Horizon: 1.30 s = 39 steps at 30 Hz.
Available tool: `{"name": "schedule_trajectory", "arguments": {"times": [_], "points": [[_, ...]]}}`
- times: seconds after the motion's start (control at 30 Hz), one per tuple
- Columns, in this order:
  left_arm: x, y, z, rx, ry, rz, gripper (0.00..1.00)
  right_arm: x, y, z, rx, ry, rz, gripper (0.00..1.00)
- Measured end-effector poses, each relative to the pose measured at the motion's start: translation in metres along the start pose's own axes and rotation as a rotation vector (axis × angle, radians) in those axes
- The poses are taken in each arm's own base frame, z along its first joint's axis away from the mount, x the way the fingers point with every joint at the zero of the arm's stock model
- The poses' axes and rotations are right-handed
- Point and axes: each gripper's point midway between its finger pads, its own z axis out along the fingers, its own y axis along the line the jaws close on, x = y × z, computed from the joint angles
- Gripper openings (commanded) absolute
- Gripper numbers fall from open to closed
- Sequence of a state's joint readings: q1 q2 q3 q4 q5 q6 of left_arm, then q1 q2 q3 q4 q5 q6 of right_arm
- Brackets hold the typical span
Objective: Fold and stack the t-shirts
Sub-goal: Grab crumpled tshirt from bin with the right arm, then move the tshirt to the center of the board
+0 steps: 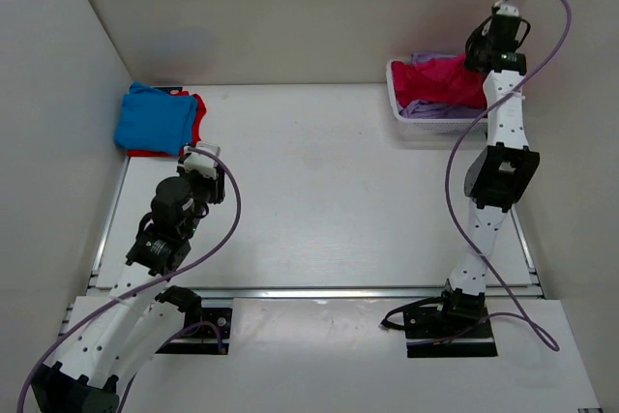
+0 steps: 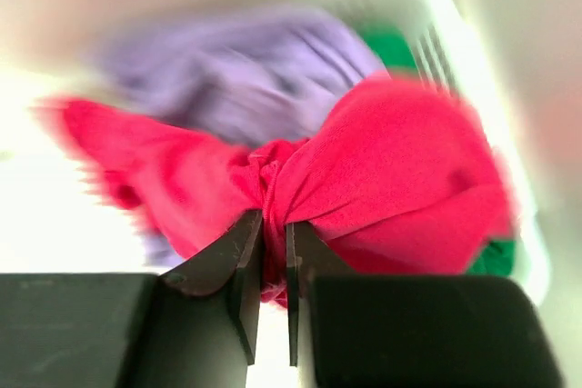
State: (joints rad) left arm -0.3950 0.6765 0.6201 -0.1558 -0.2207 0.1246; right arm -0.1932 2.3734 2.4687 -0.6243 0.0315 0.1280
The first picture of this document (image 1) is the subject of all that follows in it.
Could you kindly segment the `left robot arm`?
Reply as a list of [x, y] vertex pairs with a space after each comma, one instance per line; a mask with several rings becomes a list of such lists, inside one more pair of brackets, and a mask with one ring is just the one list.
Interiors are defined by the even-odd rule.
[[66, 334], [73, 343], [54, 361], [43, 355], [23, 387], [42, 412], [117, 412], [142, 366], [182, 334], [207, 326], [200, 297], [172, 284], [190, 267], [190, 240], [231, 176], [219, 162], [183, 158], [160, 181], [141, 219], [120, 277], [100, 308]]

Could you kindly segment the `magenta t shirt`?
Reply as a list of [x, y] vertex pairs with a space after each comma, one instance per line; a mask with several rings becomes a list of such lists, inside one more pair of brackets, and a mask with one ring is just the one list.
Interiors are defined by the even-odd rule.
[[464, 66], [465, 55], [433, 57], [423, 62], [394, 61], [390, 65], [397, 102], [416, 101], [448, 106], [486, 108], [485, 76]]

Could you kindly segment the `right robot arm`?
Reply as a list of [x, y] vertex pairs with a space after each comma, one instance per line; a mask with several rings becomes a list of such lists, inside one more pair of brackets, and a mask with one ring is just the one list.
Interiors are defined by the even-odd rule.
[[504, 219], [540, 163], [540, 154], [530, 149], [525, 135], [523, 96], [516, 88], [527, 73], [526, 58], [517, 51], [524, 41], [517, 35], [521, 24], [530, 31], [516, 7], [495, 7], [465, 45], [463, 66], [483, 76], [486, 106], [505, 102], [489, 110], [486, 147], [465, 176], [471, 244], [446, 281], [442, 306], [433, 313], [434, 327], [445, 336], [457, 335], [486, 314], [486, 261]]

